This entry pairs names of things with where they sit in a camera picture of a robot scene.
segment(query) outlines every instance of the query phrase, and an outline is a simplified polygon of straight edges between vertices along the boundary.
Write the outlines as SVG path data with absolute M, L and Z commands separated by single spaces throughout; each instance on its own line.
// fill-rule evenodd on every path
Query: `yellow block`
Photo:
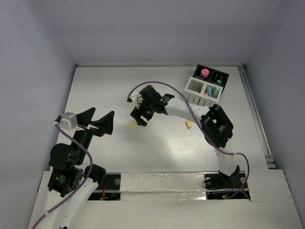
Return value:
M 189 120 L 185 121 L 185 125 L 186 125 L 186 128 L 188 128 L 188 129 L 192 128 L 192 123 Z
M 130 123 L 130 124 L 128 125 L 128 128 L 134 128 L 134 127 L 136 127 L 136 126 L 138 126 L 137 123 Z

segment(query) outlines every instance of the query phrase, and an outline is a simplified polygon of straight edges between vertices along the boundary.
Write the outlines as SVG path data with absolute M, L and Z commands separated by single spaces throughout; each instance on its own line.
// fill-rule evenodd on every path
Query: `white wall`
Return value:
M 77 63 L 243 63 L 281 0 L 44 0 Z
M 40 0 L 0 1 L 0 227 L 27 228 L 74 61 Z
M 258 112 L 305 226 L 305 1 L 283 0 L 246 65 Z

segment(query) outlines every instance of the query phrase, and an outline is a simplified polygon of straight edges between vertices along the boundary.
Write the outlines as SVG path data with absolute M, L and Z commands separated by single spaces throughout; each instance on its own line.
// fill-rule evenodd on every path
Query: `pink knob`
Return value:
M 209 77 L 209 73 L 210 73 L 209 70 L 203 68 L 203 69 L 201 70 L 201 77 L 203 77 L 203 78 L 208 78 L 208 77 Z

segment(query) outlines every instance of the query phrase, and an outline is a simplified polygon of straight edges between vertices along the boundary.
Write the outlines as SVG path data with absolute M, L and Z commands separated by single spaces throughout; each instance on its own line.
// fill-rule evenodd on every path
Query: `white platform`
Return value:
M 217 69 L 230 74 L 220 105 L 234 125 L 233 148 L 247 155 L 252 172 L 267 171 L 238 69 Z M 183 119 L 155 114 L 146 127 L 127 127 L 134 120 L 130 116 L 133 106 L 126 102 L 126 96 L 134 86 L 157 80 L 183 92 L 194 70 L 195 67 L 77 68 L 66 112 L 80 113 L 94 106 L 93 118 L 99 119 L 109 111 L 115 111 L 112 136 L 92 139 L 89 150 L 94 163 L 105 167 L 108 172 L 217 171 L 213 148 L 195 125 L 190 130 L 186 129 Z M 161 94 L 176 95 L 163 85 L 153 86 Z M 69 143 L 62 135 L 58 142 Z M 242 157 L 240 164 L 242 169 L 245 168 Z
M 249 159 L 252 201 L 149 201 L 143 196 L 121 201 L 88 201 L 73 229 L 302 228 L 282 171 L 267 168 L 237 67 L 214 68 L 230 74 L 220 105 L 234 125 L 233 148 Z M 66 112 L 80 113 L 94 106 L 93 118 L 99 119 L 115 111 L 112 136 L 92 139 L 89 151 L 93 162 L 105 167 L 107 172 L 217 171 L 214 150 L 195 125 L 186 129 L 185 120 L 155 114 L 147 127 L 127 127 L 134 120 L 130 117 L 133 106 L 126 102 L 126 95 L 134 86 L 158 80 L 183 91 L 194 70 L 195 66 L 77 68 Z M 153 86 L 161 94 L 176 95 L 165 86 Z M 62 135 L 58 142 L 69 144 Z M 238 157 L 238 162 L 242 170 L 246 169 L 242 157 Z M 41 183 L 31 224 L 42 213 L 47 174 Z

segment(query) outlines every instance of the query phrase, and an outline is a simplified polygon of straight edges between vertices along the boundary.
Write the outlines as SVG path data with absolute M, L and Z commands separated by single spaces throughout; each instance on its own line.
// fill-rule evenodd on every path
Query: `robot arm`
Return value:
M 149 121 L 154 113 L 177 116 L 195 122 L 185 101 L 175 98 L 171 94 L 161 96 L 151 85 L 146 86 L 139 93 L 133 92 L 127 101 L 132 102 L 135 106 L 131 116 L 138 125 L 146 126 L 147 123 L 142 117 Z M 219 182 L 231 187 L 240 169 L 235 162 L 235 156 L 225 155 L 218 148 L 232 152 L 232 123 L 221 106 L 217 104 L 212 107 L 195 104 L 190 104 L 190 106 L 202 129 L 217 146 L 215 153 L 219 162 Z
M 64 113 L 55 122 L 63 129 L 76 130 L 73 139 L 88 149 L 94 135 L 99 137 L 104 134 L 111 135 L 113 131 L 114 111 L 97 121 L 92 121 L 94 112 L 93 107 L 80 114 Z M 49 165 L 53 170 L 48 183 L 49 191 L 44 208 L 48 216 L 41 223 L 37 222 L 37 229 L 71 228 L 92 192 L 104 185 L 106 169 L 94 164 L 88 179 L 84 181 L 89 167 L 84 173 L 82 169 L 76 167 L 83 163 L 84 157 L 85 152 L 74 142 L 70 145 L 59 143 L 52 148 Z

